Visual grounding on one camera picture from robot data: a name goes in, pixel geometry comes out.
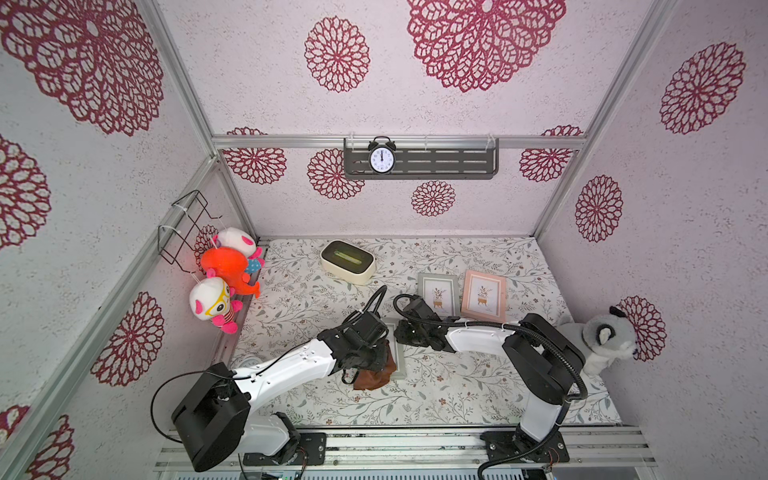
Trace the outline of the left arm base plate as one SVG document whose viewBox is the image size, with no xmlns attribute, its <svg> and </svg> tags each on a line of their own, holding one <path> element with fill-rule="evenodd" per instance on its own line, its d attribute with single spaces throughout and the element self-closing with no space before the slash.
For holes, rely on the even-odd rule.
<svg viewBox="0 0 768 480">
<path fill-rule="evenodd" d="M 238 448 L 244 466 L 319 466 L 325 463 L 327 434 L 301 433 L 277 412 L 250 421 Z"/>
</svg>

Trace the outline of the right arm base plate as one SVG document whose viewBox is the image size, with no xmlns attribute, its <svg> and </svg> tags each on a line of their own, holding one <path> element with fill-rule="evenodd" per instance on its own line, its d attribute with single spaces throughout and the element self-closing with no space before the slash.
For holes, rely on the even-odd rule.
<svg viewBox="0 0 768 480">
<path fill-rule="evenodd" d="M 512 462 L 567 463 L 570 455 L 559 431 L 549 433 L 543 440 L 535 440 L 518 430 L 491 430 L 483 432 L 480 439 L 485 443 L 490 461 L 514 457 Z"/>
</svg>

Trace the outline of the white plush with glasses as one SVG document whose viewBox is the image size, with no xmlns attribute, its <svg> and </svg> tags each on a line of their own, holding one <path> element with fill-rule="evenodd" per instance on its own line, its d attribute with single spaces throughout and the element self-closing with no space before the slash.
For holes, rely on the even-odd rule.
<svg viewBox="0 0 768 480">
<path fill-rule="evenodd" d="M 190 308 L 199 320 L 210 321 L 226 334 L 235 334 L 239 331 L 235 314 L 243 309 L 243 303 L 232 298 L 233 292 L 222 278 L 206 278 L 190 291 Z"/>
</svg>

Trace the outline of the cream tissue box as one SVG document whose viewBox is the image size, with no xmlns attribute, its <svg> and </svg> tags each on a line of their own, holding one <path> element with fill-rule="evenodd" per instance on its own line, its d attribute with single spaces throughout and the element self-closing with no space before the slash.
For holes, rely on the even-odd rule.
<svg viewBox="0 0 768 480">
<path fill-rule="evenodd" d="M 354 285 L 369 283 L 376 271 L 377 260 L 372 253 L 342 240 L 328 243 L 320 258 L 328 273 Z"/>
</svg>

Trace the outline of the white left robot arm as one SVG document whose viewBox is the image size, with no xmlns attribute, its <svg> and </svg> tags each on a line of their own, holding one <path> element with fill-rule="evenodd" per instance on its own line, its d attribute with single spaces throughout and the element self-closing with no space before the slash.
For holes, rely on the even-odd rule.
<svg viewBox="0 0 768 480">
<path fill-rule="evenodd" d="M 379 372 L 389 358 L 388 328 L 378 314 L 354 312 L 281 356 L 230 370 L 202 371 L 171 415 L 192 468 L 208 471 L 234 453 L 258 453 L 278 464 L 292 458 L 300 435 L 285 414 L 260 416 L 276 397 L 338 371 Z"/>
</svg>

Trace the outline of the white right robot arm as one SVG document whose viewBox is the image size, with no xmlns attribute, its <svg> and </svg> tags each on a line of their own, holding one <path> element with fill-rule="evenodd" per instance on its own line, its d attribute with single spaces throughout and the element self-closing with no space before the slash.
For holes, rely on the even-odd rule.
<svg viewBox="0 0 768 480">
<path fill-rule="evenodd" d="M 441 318 L 424 298 L 413 294 L 395 296 L 393 308 L 402 317 L 395 338 L 407 345 L 496 355 L 511 362 L 529 391 L 517 427 L 524 441 L 550 441 L 570 404 L 588 397 L 581 375 L 584 355 L 539 314 L 528 313 L 517 324 Z"/>
</svg>

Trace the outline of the orange plush toy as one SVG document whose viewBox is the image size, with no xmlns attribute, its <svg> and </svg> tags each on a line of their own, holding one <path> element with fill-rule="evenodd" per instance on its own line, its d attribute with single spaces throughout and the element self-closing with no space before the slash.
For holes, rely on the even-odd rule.
<svg viewBox="0 0 768 480">
<path fill-rule="evenodd" d="M 251 277 L 246 273 L 248 260 L 239 251 L 229 247 L 211 248 L 202 254 L 200 263 L 208 278 L 223 279 L 235 294 L 260 296 L 260 284 L 250 284 Z"/>
</svg>

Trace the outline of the grey husky plush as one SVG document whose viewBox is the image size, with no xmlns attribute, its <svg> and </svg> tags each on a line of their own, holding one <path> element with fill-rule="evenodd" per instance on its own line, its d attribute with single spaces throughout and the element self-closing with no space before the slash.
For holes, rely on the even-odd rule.
<svg viewBox="0 0 768 480">
<path fill-rule="evenodd" d="M 556 329 L 585 357 L 584 375 L 596 377 L 616 360 L 629 360 L 637 348 L 637 334 L 627 314 L 616 306 L 608 314 L 597 315 L 585 323 L 563 316 Z"/>
</svg>

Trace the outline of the grey wall shelf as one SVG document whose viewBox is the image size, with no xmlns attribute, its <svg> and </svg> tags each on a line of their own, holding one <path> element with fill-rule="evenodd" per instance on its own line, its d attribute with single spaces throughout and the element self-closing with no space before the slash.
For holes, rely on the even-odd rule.
<svg viewBox="0 0 768 480">
<path fill-rule="evenodd" d="M 376 174 L 369 165 L 368 144 L 343 139 L 343 173 L 350 180 L 490 180 L 499 171 L 499 141 L 489 137 L 479 148 L 421 148 L 396 150 L 389 174 Z"/>
</svg>

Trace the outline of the pink picture frame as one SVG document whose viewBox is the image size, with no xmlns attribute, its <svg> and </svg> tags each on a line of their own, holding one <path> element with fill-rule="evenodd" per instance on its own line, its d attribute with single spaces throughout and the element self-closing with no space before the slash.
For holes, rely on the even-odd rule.
<svg viewBox="0 0 768 480">
<path fill-rule="evenodd" d="M 461 314 L 502 323 L 506 315 L 506 279 L 468 270 L 464 278 Z"/>
</svg>

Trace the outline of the green picture frame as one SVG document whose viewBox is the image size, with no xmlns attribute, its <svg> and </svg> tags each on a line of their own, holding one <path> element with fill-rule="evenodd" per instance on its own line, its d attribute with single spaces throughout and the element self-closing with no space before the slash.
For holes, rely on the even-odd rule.
<svg viewBox="0 0 768 480">
<path fill-rule="evenodd" d="M 404 354 L 404 347 L 395 338 L 395 330 L 399 321 L 395 318 L 385 318 L 383 322 L 388 328 L 387 340 L 389 341 L 390 351 L 396 365 L 395 371 L 391 374 L 391 379 L 403 380 L 407 377 L 407 369 L 405 365 L 406 357 Z"/>
<path fill-rule="evenodd" d="M 459 284 L 454 275 L 419 273 L 417 294 L 440 317 L 460 314 Z"/>
</svg>

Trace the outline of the black alarm clock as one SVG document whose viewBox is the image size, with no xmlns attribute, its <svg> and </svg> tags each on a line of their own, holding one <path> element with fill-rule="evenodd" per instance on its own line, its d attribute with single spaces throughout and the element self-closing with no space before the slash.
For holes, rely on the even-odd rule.
<svg viewBox="0 0 768 480">
<path fill-rule="evenodd" d="M 368 144 L 369 165 L 376 174 L 389 174 L 396 162 L 396 143 L 388 136 L 378 135 Z"/>
</svg>

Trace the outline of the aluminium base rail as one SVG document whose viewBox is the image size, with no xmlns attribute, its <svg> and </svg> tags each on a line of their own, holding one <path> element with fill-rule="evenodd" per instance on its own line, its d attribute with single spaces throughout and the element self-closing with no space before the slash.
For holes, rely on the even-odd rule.
<svg viewBox="0 0 768 480">
<path fill-rule="evenodd" d="M 320 470 L 469 469 L 473 475 L 491 462 L 486 477 L 503 468 L 645 468 L 657 462 L 637 427 L 564 425 L 555 437 L 516 460 L 516 429 L 511 425 L 485 427 L 360 427 L 299 428 L 300 449 L 285 464 L 277 464 L 253 447 L 232 453 L 209 471 L 244 467 L 282 469 L 290 466 Z"/>
</svg>

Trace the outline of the brown cloth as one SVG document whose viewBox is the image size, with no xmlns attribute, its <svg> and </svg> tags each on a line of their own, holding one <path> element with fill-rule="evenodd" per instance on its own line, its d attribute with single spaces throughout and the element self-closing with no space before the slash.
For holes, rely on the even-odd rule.
<svg viewBox="0 0 768 480">
<path fill-rule="evenodd" d="M 390 382 L 397 365 L 391 354 L 388 355 L 386 365 L 381 371 L 359 370 L 353 383 L 354 390 L 377 390 Z"/>
</svg>

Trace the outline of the white pink plush toy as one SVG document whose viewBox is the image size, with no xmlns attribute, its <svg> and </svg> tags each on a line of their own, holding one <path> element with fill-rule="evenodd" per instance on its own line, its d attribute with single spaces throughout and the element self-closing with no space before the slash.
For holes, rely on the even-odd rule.
<svg viewBox="0 0 768 480">
<path fill-rule="evenodd" d="M 262 255 L 262 248 L 256 240 L 245 231 L 235 227 L 220 230 L 213 237 L 217 247 L 227 247 L 240 252 L 249 260 L 255 260 Z"/>
</svg>

